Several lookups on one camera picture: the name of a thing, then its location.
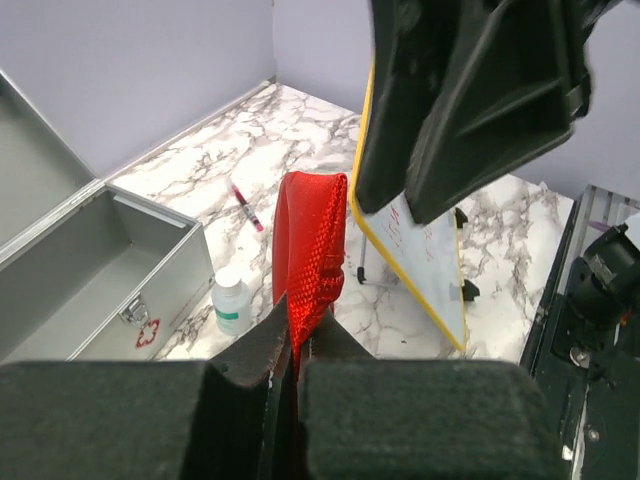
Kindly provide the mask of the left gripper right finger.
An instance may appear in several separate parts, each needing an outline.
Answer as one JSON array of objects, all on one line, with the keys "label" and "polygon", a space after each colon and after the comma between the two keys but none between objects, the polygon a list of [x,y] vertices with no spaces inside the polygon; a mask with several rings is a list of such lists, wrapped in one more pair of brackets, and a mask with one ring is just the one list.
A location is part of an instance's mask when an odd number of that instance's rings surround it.
[{"label": "left gripper right finger", "polygon": [[331,315],[301,349],[310,479],[561,479],[527,372],[487,360],[377,360]]}]

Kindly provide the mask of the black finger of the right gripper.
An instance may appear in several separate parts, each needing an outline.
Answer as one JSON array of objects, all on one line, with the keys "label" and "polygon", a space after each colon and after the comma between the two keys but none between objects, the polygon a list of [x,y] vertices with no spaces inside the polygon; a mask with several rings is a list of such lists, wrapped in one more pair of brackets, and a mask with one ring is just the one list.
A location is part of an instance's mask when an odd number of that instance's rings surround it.
[{"label": "black finger of the right gripper", "polygon": [[405,197],[428,224],[565,143],[590,107],[577,1],[463,1],[440,91],[413,149]]}]

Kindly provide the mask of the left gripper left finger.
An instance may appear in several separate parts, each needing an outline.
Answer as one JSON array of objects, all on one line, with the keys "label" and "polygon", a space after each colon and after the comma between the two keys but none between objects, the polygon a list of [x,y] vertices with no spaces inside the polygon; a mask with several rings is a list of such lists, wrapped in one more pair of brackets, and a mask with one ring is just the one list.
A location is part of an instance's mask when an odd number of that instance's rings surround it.
[{"label": "left gripper left finger", "polygon": [[210,360],[1,369],[5,479],[286,479],[287,308]]}]

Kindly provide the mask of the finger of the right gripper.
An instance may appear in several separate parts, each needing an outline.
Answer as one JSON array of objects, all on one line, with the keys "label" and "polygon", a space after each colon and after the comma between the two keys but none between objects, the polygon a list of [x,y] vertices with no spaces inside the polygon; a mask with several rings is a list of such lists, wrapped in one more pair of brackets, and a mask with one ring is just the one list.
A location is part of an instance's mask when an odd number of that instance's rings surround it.
[{"label": "finger of the right gripper", "polygon": [[478,1],[372,1],[374,58],[355,198],[376,213],[417,177],[410,161],[444,90],[456,42],[473,31]]}]

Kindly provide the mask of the red first aid pouch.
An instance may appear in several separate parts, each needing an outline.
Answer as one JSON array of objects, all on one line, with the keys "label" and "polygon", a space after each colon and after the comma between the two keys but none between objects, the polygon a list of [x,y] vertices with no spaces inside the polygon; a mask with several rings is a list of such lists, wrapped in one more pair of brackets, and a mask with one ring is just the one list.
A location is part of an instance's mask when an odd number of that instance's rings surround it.
[{"label": "red first aid pouch", "polygon": [[348,182],[343,173],[290,172],[273,224],[273,302],[286,298],[294,374],[303,344],[339,298],[344,273]]}]

